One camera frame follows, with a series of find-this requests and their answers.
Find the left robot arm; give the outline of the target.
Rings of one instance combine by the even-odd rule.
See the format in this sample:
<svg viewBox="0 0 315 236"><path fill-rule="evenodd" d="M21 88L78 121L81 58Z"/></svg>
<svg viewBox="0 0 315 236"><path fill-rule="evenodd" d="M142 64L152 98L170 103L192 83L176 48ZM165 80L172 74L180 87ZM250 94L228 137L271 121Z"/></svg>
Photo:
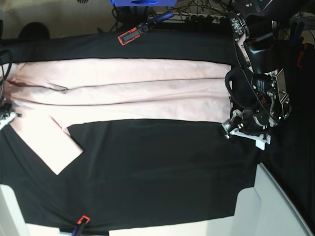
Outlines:
<svg viewBox="0 0 315 236"><path fill-rule="evenodd" d="M225 77L233 102L231 118L221 126L226 138L255 141L259 149L271 142L270 129L291 112L286 85L288 66L314 69L315 47L304 43L302 33L315 29L312 0L232 0L228 19L233 31L238 67ZM232 89L232 76L242 73L255 100L245 105Z"/></svg>

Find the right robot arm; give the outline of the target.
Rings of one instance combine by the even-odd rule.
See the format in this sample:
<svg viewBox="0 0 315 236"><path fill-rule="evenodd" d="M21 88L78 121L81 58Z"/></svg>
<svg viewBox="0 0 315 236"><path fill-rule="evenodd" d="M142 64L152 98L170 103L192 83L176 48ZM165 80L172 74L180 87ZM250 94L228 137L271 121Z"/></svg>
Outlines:
<svg viewBox="0 0 315 236"><path fill-rule="evenodd" d="M10 102L4 97L4 82L9 76L13 56L9 50L2 50L0 52L0 58L8 57L8 66L5 67L5 63L0 60L0 129L2 130L5 126L9 125L15 118L20 118L21 114L17 113Z"/></svg>

